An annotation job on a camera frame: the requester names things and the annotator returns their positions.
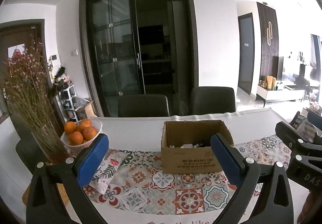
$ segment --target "wooden slat wall panel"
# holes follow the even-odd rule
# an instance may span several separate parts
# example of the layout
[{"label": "wooden slat wall panel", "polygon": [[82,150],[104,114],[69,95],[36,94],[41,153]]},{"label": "wooden slat wall panel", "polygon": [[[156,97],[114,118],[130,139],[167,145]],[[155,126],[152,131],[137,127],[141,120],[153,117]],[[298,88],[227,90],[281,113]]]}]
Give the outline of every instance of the wooden slat wall panel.
[{"label": "wooden slat wall panel", "polygon": [[[260,62],[260,79],[267,76],[277,77],[278,56],[279,56],[279,30],[277,26],[276,12],[262,3],[257,3],[260,17],[261,33],[261,62]],[[272,24],[273,38],[270,46],[267,42],[268,22]]]}]

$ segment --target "glass vase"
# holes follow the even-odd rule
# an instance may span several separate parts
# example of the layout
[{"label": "glass vase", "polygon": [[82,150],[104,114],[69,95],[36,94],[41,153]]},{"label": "glass vase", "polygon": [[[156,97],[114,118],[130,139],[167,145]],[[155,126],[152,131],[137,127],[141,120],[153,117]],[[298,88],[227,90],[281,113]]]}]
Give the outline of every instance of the glass vase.
[{"label": "glass vase", "polygon": [[33,130],[32,134],[39,147],[52,164],[63,163],[66,158],[70,157],[51,122],[42,128]]}]

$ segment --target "white plastic basket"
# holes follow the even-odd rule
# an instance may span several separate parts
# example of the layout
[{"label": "white plastic basket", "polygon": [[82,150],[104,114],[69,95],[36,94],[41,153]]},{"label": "white plastic basket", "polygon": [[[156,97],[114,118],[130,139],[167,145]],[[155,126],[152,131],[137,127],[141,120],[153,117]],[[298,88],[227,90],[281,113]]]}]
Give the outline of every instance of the white plastic basket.
[{"label": "white plastic basket", "polygon": [[94,138],[92,138],[90,141],[88,141],[84,144],[72,146],[72,145],[69,145],[68,134],[66,132],[64,132],[64,134],[61,136],[61,141],[64,143],[64,145],[66,146],[66,148],[70,151],[70,153],[72,155],[78,155],[81,152],[81,150],[89,147],[91,145],[91,143],[96,139],[96,137],[101,133],[102,123],[99,120],[93,120],[93,119],[90,119],[90,120],[92,122],[92,126],[98,130],[98,133],[96,134],[96,136]]}]

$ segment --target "door handle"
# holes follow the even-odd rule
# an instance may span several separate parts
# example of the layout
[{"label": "door handle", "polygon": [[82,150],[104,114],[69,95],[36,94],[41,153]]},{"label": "door handle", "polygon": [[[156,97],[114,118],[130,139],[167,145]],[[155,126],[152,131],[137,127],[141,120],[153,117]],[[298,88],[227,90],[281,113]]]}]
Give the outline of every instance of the door handle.
[{"label": "door handle", "polygon": [[139,53],[136,54],[136,64],[138,66],[138,69],[141,69],[141,64],[140,64],[140,56]]}]

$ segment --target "sliding glass door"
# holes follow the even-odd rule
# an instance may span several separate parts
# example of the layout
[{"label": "sliding glass door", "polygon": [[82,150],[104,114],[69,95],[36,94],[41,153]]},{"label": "sliding glass door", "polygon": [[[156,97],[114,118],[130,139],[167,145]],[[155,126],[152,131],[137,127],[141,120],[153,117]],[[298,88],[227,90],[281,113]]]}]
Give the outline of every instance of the sliding glass door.
[{"label": "sliding glass door", "polygon": [[144,93],[135,0],[89,2],[91,61],[105,116],[118,116],[118,99]]}]

